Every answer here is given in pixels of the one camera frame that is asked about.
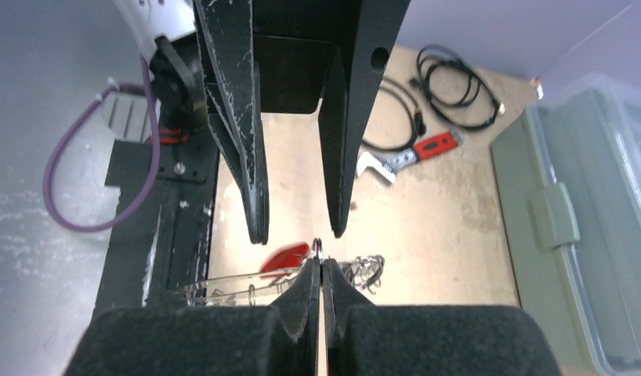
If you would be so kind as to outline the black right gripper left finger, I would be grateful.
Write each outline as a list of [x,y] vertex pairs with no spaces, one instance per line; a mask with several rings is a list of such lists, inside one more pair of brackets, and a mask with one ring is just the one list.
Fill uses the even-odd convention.
[[65,375],[314,375],[321,263],[269,305],[113,309],[88,326]]

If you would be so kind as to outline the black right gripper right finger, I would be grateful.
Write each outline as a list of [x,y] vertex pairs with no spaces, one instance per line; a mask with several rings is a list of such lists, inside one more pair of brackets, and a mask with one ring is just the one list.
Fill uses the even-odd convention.
[[375,305],[322,264],[330,375],[559,375],[536,322],[510,305]]

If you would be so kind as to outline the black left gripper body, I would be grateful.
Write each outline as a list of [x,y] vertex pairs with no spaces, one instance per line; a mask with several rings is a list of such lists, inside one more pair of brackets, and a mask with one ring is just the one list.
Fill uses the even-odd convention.
[[312,114],[360,2],[261,0],[252,5],[261,111]]

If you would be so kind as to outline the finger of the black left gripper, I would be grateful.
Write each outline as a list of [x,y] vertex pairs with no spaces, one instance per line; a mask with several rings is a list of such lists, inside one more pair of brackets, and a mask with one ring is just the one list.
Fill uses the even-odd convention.
[[249,239],[266,244],[270,202],[260,72],[254,60],[250,1],[196,1],[194,16],[209,127],[241,193]]
[[318,113],[331,230],[346,231],[358,152],[407,1],[343,1]]

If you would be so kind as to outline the key with red tag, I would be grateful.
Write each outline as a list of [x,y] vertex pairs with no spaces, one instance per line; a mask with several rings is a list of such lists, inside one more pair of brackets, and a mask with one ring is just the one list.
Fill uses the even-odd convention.
[[289,244],[277,249],[260,267],[260,273],[272,272],[277,269],[295,268],[302,265],[310,253],[306,242]]

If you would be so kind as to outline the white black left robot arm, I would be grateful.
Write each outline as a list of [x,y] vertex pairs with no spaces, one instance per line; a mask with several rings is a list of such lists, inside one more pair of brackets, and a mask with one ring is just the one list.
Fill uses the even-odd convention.
[[331,229],[347,227],[358,151],[406,1],[118,1],[165,124],[207,128],[250,240],[269,236],[262,114],[317,114]]

